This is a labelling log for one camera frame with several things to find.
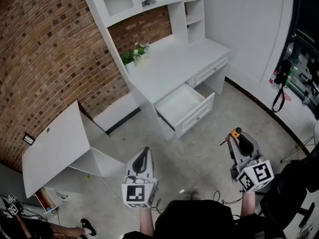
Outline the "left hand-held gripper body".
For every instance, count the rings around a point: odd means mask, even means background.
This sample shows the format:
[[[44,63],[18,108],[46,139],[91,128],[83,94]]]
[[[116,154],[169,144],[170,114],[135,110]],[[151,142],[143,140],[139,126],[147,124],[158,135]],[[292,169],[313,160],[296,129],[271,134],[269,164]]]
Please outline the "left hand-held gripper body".
[[[157,191],[156,178],[126,175],[122,184],[123,203],[130,208],[151,208]]]

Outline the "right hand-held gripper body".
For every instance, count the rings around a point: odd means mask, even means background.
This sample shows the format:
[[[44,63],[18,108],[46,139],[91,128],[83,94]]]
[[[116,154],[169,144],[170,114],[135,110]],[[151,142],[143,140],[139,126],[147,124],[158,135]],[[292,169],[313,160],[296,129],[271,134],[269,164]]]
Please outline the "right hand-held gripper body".
[[[261,154],[234,164],[230,172],[233,182],[238,182],[247,193],[264,188],[274,179],[270,161]]]

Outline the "person's right forearm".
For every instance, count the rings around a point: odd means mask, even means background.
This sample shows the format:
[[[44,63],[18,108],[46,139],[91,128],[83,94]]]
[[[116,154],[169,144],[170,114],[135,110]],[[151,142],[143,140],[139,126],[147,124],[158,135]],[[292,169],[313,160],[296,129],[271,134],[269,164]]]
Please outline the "person's right forearm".
[[[251,193],[243,192],[240,217],[243,218],[253,214],[256,214],[255,192],[251,192]]]

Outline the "person's left forearm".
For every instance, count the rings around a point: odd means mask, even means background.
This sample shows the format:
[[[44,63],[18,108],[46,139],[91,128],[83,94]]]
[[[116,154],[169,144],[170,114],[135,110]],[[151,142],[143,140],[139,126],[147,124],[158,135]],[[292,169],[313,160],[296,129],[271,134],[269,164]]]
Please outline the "person's left forearm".
[[[152,211],[150,208],[140,209],[140,232],[144,235],[152,237],[154,235],[154,224]]]

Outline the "black office chair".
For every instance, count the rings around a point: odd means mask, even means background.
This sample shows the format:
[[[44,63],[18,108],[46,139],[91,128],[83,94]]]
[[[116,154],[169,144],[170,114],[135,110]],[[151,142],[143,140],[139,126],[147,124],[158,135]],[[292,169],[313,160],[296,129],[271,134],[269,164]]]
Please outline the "black office chair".
[[[312,215],[315,203],[302,208],[307,193],[319,190],[319,143],[302,160],[292,160],[271,182],[267,193],[262,193],[261,212],[265,218],[285,229],[296,214],[303,217],[299,228],[303,228]]]

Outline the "person's black clothing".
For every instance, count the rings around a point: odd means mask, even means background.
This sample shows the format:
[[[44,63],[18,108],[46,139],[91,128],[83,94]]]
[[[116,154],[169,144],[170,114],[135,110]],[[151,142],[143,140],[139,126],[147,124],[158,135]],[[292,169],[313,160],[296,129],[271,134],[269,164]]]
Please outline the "person's black clothing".
[[[286,239],[281,228],[257,214],[235,220],[230,207],[213,200],[174,200],[158,217],[153,236],[123,239]]]

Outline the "white side desk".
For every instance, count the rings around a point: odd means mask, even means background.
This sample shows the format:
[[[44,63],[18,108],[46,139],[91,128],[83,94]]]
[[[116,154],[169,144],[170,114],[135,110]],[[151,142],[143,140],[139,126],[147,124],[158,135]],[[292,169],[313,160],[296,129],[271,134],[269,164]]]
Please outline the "white side desk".
[[[124,166],[112,138],[84,115],[75,101],[23,154],[25,193],[30,197],[67,167],[109,177]]]

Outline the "white box with red lining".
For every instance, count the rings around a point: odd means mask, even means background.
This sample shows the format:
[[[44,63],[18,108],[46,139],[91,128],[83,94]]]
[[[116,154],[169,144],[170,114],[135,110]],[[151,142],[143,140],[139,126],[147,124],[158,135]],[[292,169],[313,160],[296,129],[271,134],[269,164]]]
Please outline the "white box with red lining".
[[[40,188],[35,192],[35,196],[37,197],[41,206],[44,208],[45,215],[55,210],[63,203],[61,197],[59,197],[57,193],[50,188]]]

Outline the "white desk with hutch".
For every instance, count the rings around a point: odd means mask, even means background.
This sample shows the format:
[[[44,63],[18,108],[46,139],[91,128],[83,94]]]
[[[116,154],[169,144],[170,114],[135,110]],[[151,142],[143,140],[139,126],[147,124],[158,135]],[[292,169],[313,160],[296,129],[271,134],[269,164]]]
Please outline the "white desk with hutch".
[[[132,0],[134,7],[110,16],[104,0],[86,0],[120,73],[135,102],[165,139],[177,138],[174,130],[157,113],[155,104],[187,82],[206,66],[229,56],[230,50],[205,37],[204,0],[156,0],[142,7],[145,0]],[[146,15],[167,6],[172,33],[150,42],[148,57],[135,61],[135,69],[127,72],[116,47],[110,27],[136,15]],[[200,84],[221,94],[226,65]]]

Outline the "white flower plant cream pot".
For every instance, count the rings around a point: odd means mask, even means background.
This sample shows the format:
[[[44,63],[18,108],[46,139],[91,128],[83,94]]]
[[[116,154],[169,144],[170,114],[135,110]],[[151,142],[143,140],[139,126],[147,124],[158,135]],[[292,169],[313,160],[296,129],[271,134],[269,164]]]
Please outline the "white flower plant cream pot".
[[[149,43],[135,43],[135,50],[133,51],[134,57],[135,57],[135,61],[136,62],[140,62],[142,60],[147,59],[148,57],[148,49],[150,47]]]

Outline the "black wall outlet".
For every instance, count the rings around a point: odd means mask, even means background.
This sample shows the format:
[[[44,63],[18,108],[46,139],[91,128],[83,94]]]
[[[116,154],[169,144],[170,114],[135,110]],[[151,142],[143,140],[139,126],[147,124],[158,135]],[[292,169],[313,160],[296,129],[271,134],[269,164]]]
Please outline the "black wall outlet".
[[[27,133],[24,134],[22,140],[26,142],[27,144],[29,144],[30,146],[32,146],[33,143],[35,142],[35,139]]]

